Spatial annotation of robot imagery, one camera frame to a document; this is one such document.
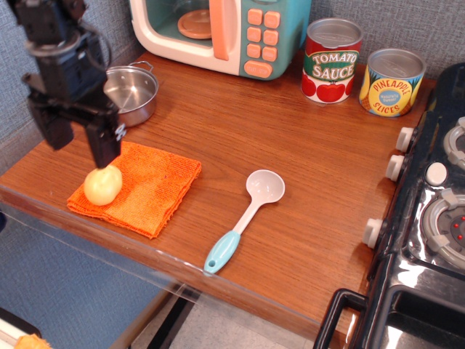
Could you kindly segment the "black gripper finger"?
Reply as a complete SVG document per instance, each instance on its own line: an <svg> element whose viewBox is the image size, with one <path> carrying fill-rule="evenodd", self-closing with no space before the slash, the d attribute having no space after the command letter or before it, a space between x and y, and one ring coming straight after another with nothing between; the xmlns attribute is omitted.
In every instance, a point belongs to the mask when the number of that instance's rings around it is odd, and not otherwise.
<svg viewBox="0 0 465 349"><path fill-rule="evenodd" d="M54 150L64 148L73 140L70 121L60 116L54 108L36 105L29 108L43 138Z"/></svg>
<svg viewBox="0 0 465 349"><path fill-rule="evenodd" d="M98 169L105 168L121 155L121 135L117 128L102 124L89 124L86 127L86 136Z"/></svg>

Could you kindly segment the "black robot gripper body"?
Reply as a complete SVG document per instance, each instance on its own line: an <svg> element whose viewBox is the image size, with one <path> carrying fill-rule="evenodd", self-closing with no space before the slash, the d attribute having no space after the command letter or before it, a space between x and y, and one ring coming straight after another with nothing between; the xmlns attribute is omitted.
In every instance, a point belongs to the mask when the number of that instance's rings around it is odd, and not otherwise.
<svg viewBox="0 0 465 349"><path fill-rule="evenodd" d="M38 57L37 64L38 73L22 77L29 88L29 106L52 107L85 130L89 124L115 127L122 139L126 128L119 122L115 103L103 92L107 76L99 57L91 54Z"/></svg>

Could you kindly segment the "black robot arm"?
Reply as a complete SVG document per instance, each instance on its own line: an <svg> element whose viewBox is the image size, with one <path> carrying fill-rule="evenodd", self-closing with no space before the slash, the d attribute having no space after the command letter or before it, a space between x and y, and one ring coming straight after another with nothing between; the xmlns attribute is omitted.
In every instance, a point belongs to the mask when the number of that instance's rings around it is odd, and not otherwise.
<svg viewBox="0 0 465 349"><path fill-rule="evenodd" d="M44 139L55 150L73 138L71 124L85 128L95 166L103 169L121 154L124 126L105 94L110 55L101 35L82 19L83 1L9 1L26 35L25 48L39 68L22 80L28 106Z"/></svg>

